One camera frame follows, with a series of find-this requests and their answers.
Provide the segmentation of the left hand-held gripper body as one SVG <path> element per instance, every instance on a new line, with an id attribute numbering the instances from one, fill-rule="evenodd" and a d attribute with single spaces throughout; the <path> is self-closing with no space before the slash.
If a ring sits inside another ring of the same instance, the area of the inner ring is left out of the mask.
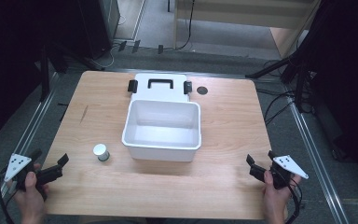
<path id="1" fill-rule="evenodd" d="M 62 168 L 63 167 L 60 167 L 58 164 L 56 164 L 45 170 L 37 171 L 35 173 L 37 177 L 36 186 L 43 187 L 47 183 L 55 181 L 56 179 L 62 177 Z M 7 183 L 11 182 L 12 189 L 25 190 L 25 177 L 28 172 L 33 171 L 34 161 L 31 161 L 31 159 L 28 158 L 27 155 L 23 156 L 14 153 L 9 159 L 4 181 Z"/>

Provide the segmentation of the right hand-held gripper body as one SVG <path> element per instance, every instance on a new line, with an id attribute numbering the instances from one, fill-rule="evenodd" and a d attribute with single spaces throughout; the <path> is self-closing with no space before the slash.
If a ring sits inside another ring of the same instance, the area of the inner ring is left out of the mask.
<path id="1" fill-rule="evenodd" d="M 290 155 L 277 156 L 271 160 L 272 164 L 269 168 L 275 189 L 282 189 L 289 185 L 293 175 L 299 175 L 308 179 L 309 175 L 292 159 Z M 264 173 L 266 169 L 255 164 L 250 166 L 249 174 L 257 180 L 264 182 Z"/>

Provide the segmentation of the white plastic storage box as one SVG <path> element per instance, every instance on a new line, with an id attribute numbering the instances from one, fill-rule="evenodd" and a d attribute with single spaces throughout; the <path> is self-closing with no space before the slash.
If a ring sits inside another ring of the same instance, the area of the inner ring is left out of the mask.
<path id="1" fill-rule="evenodd" d="M 191 162 L 202 143 L 200 106 L 134 100 L 121 141 L 134 159 Z"/>

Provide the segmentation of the person's left hand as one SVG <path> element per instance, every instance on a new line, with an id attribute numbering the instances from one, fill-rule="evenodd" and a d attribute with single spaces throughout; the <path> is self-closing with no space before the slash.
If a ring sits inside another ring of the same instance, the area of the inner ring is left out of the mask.
<path id="1" fill-rule="evenodd" d="M 45 201 L 36 188 L 36 182 L 35 172 L 28 172 L 24 181 L 25 190 L 19 190 L 13 196 L 20 209 L 21 224 L 45 223 Z"/>

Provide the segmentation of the person's right hand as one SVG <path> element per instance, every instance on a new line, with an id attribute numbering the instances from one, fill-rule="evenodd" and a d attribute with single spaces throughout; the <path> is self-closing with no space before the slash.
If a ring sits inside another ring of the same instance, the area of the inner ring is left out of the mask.
<path id="1" fill-rule="evenodd" d="M 268 224 L 285 223 L 285 207 L 291 198 L 289 188 L 275 189 L 270 171 L 264 173 L 263 214 Z"/>

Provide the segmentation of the black metal stand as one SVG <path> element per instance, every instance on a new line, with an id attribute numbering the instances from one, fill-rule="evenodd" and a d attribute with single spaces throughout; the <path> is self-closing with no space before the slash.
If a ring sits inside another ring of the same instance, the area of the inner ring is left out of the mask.
<path id="1" fill-rule="evenodd" d="M 48 94 L 50 93 L 50 82 L 49 82 L 49 72 L 48 72 L 48 60 L 51 57 L 51 51 L 57 51 L 59 53 L 66 54 L 72 59 L 82 63 L 87 66 L 91 71 L 104 71 L 104 68 L 96 63 L 91 63 L 87 61 L 84 57 L 80 57 L 75 54 L 70 49 L 65 46 L 52 42 L 50 45 L 44 45 L 40 50 L 40 73 L 41 73 L 41 96 L 40 102 L 45 101 L 48 98 Z"/>
<path id="2" fill-rule="evenodd" d="M 306 79 L 309 75 L 309 69 L 306 62 L 300 56 L 296 56 L 293 53 L 292 55 L 272 63 L 258 72 L 246 75 L 245 77 L 258 79 L 275 70 L 279 70 L 281 67 L 284 68 L 282 74 L 280 75 L 282 84 L 290 84 L 292 81 L 296 82 L 296 87 L 294 88 L 294 102 L 296 109 L 300 113 L 312 113 L 314 108 L 309 102 L 309 99 L 306 97 L 307 92 L 305 87 Z"/>

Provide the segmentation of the dark curtain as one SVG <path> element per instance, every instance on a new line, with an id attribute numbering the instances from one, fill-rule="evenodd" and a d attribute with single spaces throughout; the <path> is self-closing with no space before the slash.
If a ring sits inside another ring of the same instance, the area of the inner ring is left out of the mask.
<path id="1" fill-rule="evenodd" d="M 52 42 L 65 0 L 0 0 L 0 131 L 28 95 L 41 84 L 35 63 L 40 50 Z M 66 67 L 52 50 L 50 62 Z"/>
<path id="2" fill-rule="evenodd" d="M 331 142 L 358 163 L 358 0 L 322 0 L 302 43 Z"/>

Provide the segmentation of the black cabinet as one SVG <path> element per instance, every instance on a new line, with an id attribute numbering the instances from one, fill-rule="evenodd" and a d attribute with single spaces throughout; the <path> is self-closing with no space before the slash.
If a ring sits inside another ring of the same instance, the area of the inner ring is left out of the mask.
<path id="1" fill-rule="evenodd" d="M 88 56 L 98 59 L 113 46 L 120 19 L 117 0 L 77 0 L 77 2 L 85 28 Z"/>

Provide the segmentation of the aluminium floor rail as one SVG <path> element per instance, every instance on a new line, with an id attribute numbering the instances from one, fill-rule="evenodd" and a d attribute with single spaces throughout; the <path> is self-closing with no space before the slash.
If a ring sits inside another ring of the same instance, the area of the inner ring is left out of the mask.
<path id="1" fill-rule="evenodd" d="M 37 86 L 10 117 L 0 131 L 0 171 L 12 153 L 24 154 L 45 117 L 63 74 L 54 73 L 50 78 L 50 91 L 40 102 L 42 87 Z"/>
<path id="2" fill-rule="evenodd" d="M 310 162 L 312 163 L 314 172 L 321 185 L 324 198 L 326 199 L 327 205 L 330 209 L 333 219 L 335 220 L 335 223 L 350 224 L 342 202 L 337 194 L 337 190 L 324 166 L 323 160 L 311 135 L 308 124 L 304 119 L 304 116 L 297 110 L 295 106 L 295 100 L 292 97 L 288 97 L 287 102 L 289 103 L 291 113 L 303 139 L 305 148 L 310 157 Z"/>

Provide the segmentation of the light wooden shelf frame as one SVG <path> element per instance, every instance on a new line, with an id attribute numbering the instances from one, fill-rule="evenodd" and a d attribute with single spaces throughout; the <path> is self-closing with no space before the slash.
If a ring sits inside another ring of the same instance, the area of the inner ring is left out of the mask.
<path id="1" fill-rule="evenodd" d="M 322 0 L 173 0 L 173 45 L 177 21 L 213 21 L 268 27 L 282 57 L 309 29 Z"/>

